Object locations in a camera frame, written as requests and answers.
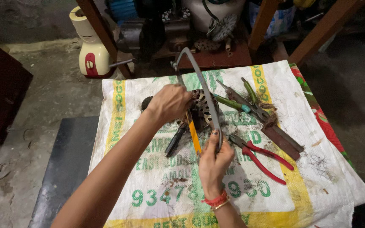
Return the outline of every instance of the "wooden table leg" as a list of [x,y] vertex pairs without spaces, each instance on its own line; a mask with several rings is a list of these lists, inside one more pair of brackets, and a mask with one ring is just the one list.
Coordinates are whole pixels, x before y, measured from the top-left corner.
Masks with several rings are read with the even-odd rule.
[[288,62],[295,63],[298,66],[302,65],[303,61],[316,53],[364,3],[365,0],[337,0],[328,13],[290,55]]
[[[84,12],[91,26],[94,28],[102,44],[108,50],[109,55],[116,62],[118,48],[116,47],[111,30],[106,26],[104,19],[93,0],[76,0],[81,10]],[[127,64],[118,66],[120,72],[126,79],[132,79],[132,73]]]
[[256,22],[251,30],[250,38],[247,39],[247,47],[249,48],[251,58],[255,58],[256,51],[264,40],[268,26],[274,13],[278,9],[279,0],[263,0],[257,14]]

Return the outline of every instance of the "gray floor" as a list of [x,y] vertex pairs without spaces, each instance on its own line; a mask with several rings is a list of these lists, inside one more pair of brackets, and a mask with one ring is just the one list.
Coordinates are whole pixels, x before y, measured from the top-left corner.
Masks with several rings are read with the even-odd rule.
[[[79,43],[35,46],[13,54],[34,78],[0,147],[0,228],[27,227],[61,119],[99,115],[103,98],[101,81],[79,72]],[[138,77],[172,74],[167,60],[133,70]],[[365,43],[336,40],[301,72],[365,180]]]

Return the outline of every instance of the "red-handled pliers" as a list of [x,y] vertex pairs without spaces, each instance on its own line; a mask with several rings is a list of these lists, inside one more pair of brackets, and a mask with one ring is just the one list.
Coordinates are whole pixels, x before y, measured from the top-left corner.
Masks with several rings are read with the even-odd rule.
[[283,184],[283,185],[287,184],[284,180],[278,178],[277,176],[272,174],[268,169],[266,169],[266,167],[264,167],[264,165],[261,164],[261,162],[256,158],[256,156],[254,156],[254,154],[251,151],[259,152],[261,154],[266,155],[267,157],[274,158],[281,164],[285,165],[289,170],[294,170],[294,167],[290,163],[288,163],[286,160],[284,160],[284,158],[281,158],[280,156],[278,156],[277,154],[275,154],[271,151],[256,147],[255,145],[253,145],[251,140],[248,142],[245,142],[243,139],[241,139],[239,136],[236,136],[236,135],[230,135],[229,140],[231,140],[236,145],[238,145],[242,149],[242,154],[248,155],[251,158],[251,160],[256,164],[256,166],[259,169],[261,169],[261,171],[263,173],[265,173],[271,179],[275,180],[276,182],[278,182],[280,184]]

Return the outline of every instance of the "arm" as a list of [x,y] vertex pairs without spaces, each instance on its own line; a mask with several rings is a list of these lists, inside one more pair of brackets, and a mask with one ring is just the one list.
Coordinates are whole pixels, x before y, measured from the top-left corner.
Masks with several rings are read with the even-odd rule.
[[[222,194],[222,179],[234,158],[234,150],[230,147],[226,137],[223,137],[220,152],[215,155],[218,143],[219,130],[215,129],[206,142],[200,158],[199,175],[205,197],[209,200]],[[230,202],[214,210],[214,213],[220,228],[246,227],[241,216]]]
[[166,85],[61,208],[52,228],[103,227],[135,163],[164,123],[181,117],[191,93]]

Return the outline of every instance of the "hand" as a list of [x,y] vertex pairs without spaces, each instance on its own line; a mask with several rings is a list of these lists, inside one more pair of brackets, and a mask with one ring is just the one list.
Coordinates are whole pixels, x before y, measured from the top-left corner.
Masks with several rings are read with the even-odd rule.
[[225,136],[223,136],[221,150],[215,155],[219,145],[219,134],[218,129],[212,131],[200,158],[199,175],[205,197],[209,200],[222,194],[222,179],[234,158],[234,150]]
[[185,86],[174,84],[165,85],[150,101],[147,106],[152,116],[165,124],[184,116],[190,106],[192,92],[187,92]]

